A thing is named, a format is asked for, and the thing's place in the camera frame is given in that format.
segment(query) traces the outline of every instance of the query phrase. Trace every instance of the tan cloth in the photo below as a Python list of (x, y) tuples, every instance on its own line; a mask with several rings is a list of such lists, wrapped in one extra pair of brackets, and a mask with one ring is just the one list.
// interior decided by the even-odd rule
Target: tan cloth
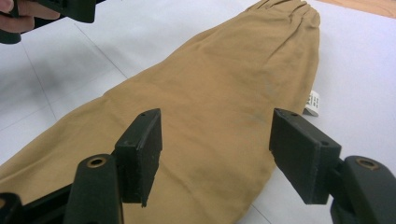
[(260, 1), (198, 34), (162, 63), (59, 120), (0, 168), (0, 191), (28, 203), (110, 153), (141, 112), (159, 107), (163, 152), (148, 207), (126, 223), (235, 223), (275, 167), (274, 107), (301, 113), (318, 66), (319, 15), (298, 0)]

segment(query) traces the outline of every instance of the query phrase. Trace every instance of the clothing tag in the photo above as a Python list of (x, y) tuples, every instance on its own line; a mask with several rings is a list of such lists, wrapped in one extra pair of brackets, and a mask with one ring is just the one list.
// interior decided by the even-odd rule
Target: clothing tag
[(304, 112), (314, 117), (319, 116), (319, 94), (317, 92), (311, 91), (309, 94)]

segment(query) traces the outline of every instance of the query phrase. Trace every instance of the finger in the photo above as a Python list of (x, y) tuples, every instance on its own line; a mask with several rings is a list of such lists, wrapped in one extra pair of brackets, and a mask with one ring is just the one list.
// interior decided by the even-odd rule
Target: finger
[(14, 8), (14, 1), (0, 0), (0, 11), (8, 13), (12, 8)]
[(33, 16), (45, 20), (59, 19), (59, 12), (43, 7), (37, 2), (21, 0), (18, 2), (18, 9), (22, 16)]
[(35, 28), (35, 19), (31, 16), (23, 16), (17, 19), (0, 16), (0, 30), (9, 33), (22, 33)]

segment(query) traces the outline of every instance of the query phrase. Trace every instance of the wooden floor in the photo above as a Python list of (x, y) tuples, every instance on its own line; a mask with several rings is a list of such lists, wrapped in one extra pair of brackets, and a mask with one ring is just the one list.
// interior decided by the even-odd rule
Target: wooden floor
[(318, 0), (396, 19), (396, 0)]

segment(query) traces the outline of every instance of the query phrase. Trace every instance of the white surface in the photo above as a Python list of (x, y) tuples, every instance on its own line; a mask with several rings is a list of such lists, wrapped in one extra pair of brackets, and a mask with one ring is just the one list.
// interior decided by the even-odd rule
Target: white surface
[[(0, 164), (70, 110), (255, 2), (107, 0), (94, 24), (63, 19), (0, 45)], [(343, 146), (342, 158), (370, 157), (395, 174), (396, 20), (308, 2), (321, 16), (320, 115), (308, 120)], [(332, 223), (329, 205), (304, 205), (276, 169), (238, 224)]]

